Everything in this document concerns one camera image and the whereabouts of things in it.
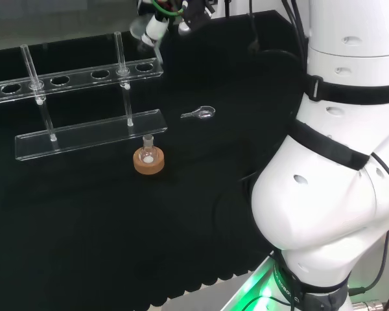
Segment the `clear acrylic stand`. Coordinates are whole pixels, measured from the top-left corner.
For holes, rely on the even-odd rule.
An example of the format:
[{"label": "clear acrylic stand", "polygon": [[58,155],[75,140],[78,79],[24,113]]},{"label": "clear acrylic stand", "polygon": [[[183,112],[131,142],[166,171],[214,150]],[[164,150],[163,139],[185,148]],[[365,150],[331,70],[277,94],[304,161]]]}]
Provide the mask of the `clear acrylic stand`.
[{"label": "clear acrylic stand", "polygon": [[[152,58],[125,62],[121,33],[116,32],[114,36],[118,63],[42,76],[36,74],[27,45],[21,46],[29,77],[0,82],[0,103],[34,98],[46,130],[16,136],[17,160],[35,159],[167,130],[159,109],[132,114],[130,102],[130,81],[160,76],[163,69],[159,61]],[[113,83],[119,83],[122,89],[124,116],[53,128],[46,95]]]}]

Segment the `black tablecloth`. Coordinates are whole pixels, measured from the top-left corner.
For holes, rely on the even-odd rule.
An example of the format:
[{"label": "black tablecloth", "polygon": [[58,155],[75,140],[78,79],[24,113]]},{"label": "black tablecloth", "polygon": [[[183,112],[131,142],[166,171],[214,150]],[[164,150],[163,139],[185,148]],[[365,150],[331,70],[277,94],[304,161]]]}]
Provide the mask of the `black tablecloth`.
[{"label": "black tablecloth", "polygon": [[[297,52],[282,17],[256,20],[262,49]],[[150,57],[123,38],[128,60]],[[14,136],[44,129],[40,112],[33,100],[0,104],[0,310],[146,310],[263,260],[270,245],[237,180],[284,138],[300,70],[283,55],[250,56],[252,39],[245,16],[168,36],[164,75],[132,83],[133,112],[159,108],[169,127],[155,135],[157,176],[134,170],[141,139],[16,161]],[[115,62],[111,36],[30,49],[39,74]],[[0,51],[0,80],[22,76],[19,50]],[[119,86],[48,96],[55,127],[122,115],[121,101]],[[180,120],[202,105],[215,117]]]}]

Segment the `black strap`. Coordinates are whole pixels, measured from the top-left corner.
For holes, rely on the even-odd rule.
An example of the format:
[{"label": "black strap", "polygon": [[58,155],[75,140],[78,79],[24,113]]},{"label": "black strap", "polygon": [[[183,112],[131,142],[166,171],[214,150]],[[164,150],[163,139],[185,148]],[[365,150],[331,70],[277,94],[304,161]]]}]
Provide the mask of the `black strap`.
[{"label": "black strap", "polygon": [[338,311],[348,296],[350,275],[336,286],[317,287],[289,277],[278,263],[274,265],[273,274],[279,291],[290,303],[292,300],[290,289],[294,288],[294,307],[301,311]]},{"label": "black strap", "polygon": [[307,149],[352,170],[362,169],[370,158],[318,133],[297,119],[291,123],[289,135]]},{"label": "black strap", "polygon": [[312,101],[339,102],[353,105],[389,104],[389,86],[342,86],[324,82],[321,76],[307,75],[305,93]]}]

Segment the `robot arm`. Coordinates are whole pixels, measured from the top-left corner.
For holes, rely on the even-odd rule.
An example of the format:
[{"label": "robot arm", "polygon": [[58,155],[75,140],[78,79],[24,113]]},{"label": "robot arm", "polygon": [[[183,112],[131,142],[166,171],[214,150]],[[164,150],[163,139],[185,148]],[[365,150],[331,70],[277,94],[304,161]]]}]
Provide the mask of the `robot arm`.
[{"label": "robot arm", "polygon": [[153,48],[176,18],[182,19],[179,33],[188,34],[205,25],[211,19],[214,9],[208,0],[140,0],[137,11],[139,15],[153,14],[141,36],[142,43]]},{"label": "robot arm", "polygon": [[[315,82],[296,117],[308,136],[287,136],[255,184],[252,210],[289,270],[322,289],[345,282],[389,230],[389,175],[369,158],[389,167],[389,0],[311,0],[310,11]],[[367,163],[326,156],[336,145]],[[349,299],[340,310],[352,310]]]}]

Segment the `glass vial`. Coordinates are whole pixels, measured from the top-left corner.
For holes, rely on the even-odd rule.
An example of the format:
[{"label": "glass vial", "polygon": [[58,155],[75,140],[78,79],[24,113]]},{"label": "glass vial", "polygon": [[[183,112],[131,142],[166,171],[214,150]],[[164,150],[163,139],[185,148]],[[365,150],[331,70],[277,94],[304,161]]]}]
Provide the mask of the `glass vial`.
[{"label": "glass vial", "polygon": [[143,147],[140,149],[139,158],[142,162],[150,164],[158,161],[158,153],[156,147],[153,145],[154,137],[153,135],[144,135],[143,136]]}]

